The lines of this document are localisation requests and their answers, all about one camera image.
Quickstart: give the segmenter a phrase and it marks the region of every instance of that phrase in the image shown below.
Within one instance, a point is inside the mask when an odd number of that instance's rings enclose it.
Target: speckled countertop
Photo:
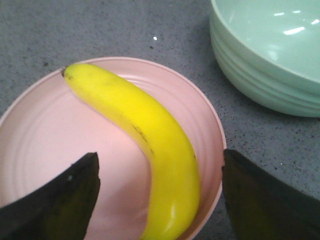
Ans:
[[[128,56],[165,65],[208,97],[227,146],[320,199],[320,118],[262,107],[226,79],[209,33],[209,0],[0,1],[0,114],[32,83],[70,63]],[[223,196],[196,240],[235,240]]]

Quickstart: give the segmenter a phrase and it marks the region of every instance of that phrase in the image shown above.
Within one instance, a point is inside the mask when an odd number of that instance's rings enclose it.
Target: pink plate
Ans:
[[[128,57],[85,61],[134,83],[163,104],[188,135],[201,175],[197,216],[179,240],[192,239],[221,194],[226,140],[218,115],[188,79],[160,64]],[[101,188],[86,240],[136,240],[144,230],[149,163],[121,129],[69,90],[61,69],[29,87],[0,119],[0,206],[39,188],[87,152],[97,152]]]

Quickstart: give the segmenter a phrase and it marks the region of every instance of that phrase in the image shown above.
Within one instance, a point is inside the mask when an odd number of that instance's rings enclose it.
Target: stacked bowls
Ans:
[[[320,117],[319,0],[211,0],[210,35],[223,73],[285,114]]]

